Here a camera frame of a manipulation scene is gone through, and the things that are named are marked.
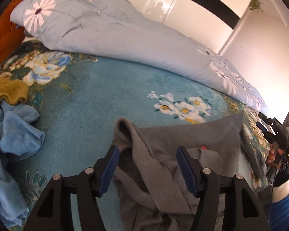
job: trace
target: blue sleeve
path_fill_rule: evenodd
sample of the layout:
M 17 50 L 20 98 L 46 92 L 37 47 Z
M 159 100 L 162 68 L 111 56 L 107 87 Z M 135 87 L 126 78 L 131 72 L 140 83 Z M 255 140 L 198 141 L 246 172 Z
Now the blue sleeve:
M 271 204 L 269 223 L 271 231 L 285 231 L 289 227 L 289 194 Z

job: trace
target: light blue towel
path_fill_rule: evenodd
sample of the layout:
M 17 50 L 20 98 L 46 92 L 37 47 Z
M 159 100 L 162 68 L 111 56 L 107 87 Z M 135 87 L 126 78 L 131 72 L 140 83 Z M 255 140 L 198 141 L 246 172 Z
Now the light blue towel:
M 29 209 L 17 182 L 5 170 L 6 164 L 23 160 L 41 148 L 45 133 L 29 124 L 38 117 L 32 106 L 0 103 L 0 218 L 7 228 L 22 225 Z

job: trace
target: blue cloth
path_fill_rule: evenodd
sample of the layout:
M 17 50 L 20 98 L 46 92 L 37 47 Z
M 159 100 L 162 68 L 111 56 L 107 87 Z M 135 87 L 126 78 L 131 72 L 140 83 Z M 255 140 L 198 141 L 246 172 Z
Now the blue cloth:
M 17 182 L 5 168 L 8 162 L 23 160 L 41 148 L 45 133 L 29 124 L 38 117 L 32 106 L 0 103 L 0 218 L 7 228 L 22 225 L 29 209 Z
M 289 194 L 271 204 L 269 223 L 271 231 L 285 231 L 289 227 Z

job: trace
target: screw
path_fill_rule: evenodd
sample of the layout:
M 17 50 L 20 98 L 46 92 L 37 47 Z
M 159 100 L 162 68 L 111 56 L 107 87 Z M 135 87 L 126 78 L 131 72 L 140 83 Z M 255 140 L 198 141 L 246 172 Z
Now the screw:
M 94 171 L 94 169 L 91 168 L 91 167 L 88 167 L 88 168 L 85 169 L 85 173 L 86 173 L 86 174 L 92 174 L 93 171 Z
M 59 180 L 61 178 L 61 175 L 60 174 L 55 174 L 52 178 L 54 180 Z
M 244 178 L 243 175 L 241 174 L 235 174 L 236 178 L 239 179 L 239 180 L 242 180 Z
M 206 175 L 209 175 L 211 173 L 211 169 L 209 169 L 208 167 L 205 167 L 203 170 L 202 170 Z

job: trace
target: teal floral bedspread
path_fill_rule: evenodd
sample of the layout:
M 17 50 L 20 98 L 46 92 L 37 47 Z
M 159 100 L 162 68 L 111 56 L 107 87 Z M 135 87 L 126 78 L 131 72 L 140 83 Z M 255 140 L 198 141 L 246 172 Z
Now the teal floral bedspread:
M 46 133 L 38 153 L 8 167 L 30 209 L 53 174 L 78 174 L 105 156 L 113 139 L 113 126 L 120 117 L 138 127 L 148 127 L 199 124 L 244 111 L 244 129 L 254 151 L 260 151 L 263 157 L 268 155 L 269 143 L 255 125 L 258 112 L 223 93 L 158 68 L 50 51 L 30 41 L 0 66 L 0 77 L 28 84 L 27 103 L 41 115 L 33 125 Z M 268 185 L 252 170 L 250 180 L 256 191 Z M 106 229 L 123 230 L 113 185 L 98 204 Z M 74 226 L 80 227 L 77 215 L 73 213 Z

